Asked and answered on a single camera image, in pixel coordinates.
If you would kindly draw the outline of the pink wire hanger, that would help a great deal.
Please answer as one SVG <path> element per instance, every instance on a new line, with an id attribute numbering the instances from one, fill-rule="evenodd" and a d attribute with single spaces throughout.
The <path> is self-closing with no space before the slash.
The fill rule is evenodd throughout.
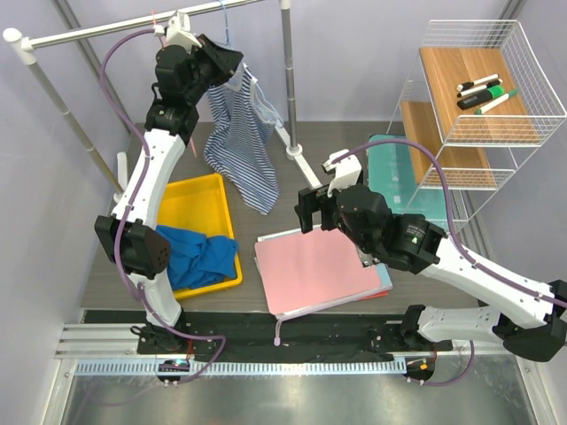
<path id="1" fill-rule="evenodd" d="M 159 41 L 160 44 L 160 48 L 164 49 L 167 46 L 167 36 L 166 36 L 166 27 L 158 24 L 157 20 L 155 19 L 155 16 L 152 16 L 153 20 L 152 20 L 152 30 L 153 30 L 153 36 L 156 37 Z M 192 137 L 190 137 L 189 139 L 189 146 L 190 149 L 193 153 L 193 156 L 196 157 L 197 156 L 197 150 L 194 144 L 194 141 L 192 139 Z"/>

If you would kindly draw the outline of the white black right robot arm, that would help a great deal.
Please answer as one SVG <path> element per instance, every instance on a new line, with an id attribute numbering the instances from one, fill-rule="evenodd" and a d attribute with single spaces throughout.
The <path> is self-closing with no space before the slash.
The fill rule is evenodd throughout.
<path id="1" fill-rule="evenodd" d="M 320 213 L 323 230 L 339 230 L 361 252 L 395 270 L 445 282 L 483 306 L 440 309 L 412 305 L 400 327 L 401 342 L 470 340 L 494 343 L 524 359 L 548 362 L 566 342 L 566 284 L 531 281 L 463 249 L 422 214 L 397 214 L 385 198 L 356 183 L 347 189 L 302 189 L 294 208 L 303 233 Z"/>

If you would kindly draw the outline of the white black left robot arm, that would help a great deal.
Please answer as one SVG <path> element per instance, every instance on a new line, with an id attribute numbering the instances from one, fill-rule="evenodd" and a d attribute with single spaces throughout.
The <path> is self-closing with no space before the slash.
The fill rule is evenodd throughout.
<path id="1" fill-rule="evenodd" d="M 141 142 L 134 172 L 112 212 L 95 221 L 107 258 L 146 311 L 144 326 L 133 332 L 159 353 L 182 352 L 192 339 L 167 276 L 171 245 L 156 230 L 160 203 L 198 123 L 198 102 L 228 82 L 243 58 L 206 35 L 170 41 L 157 52 L 151 107 L 144 128 L 134 130 Z"/>

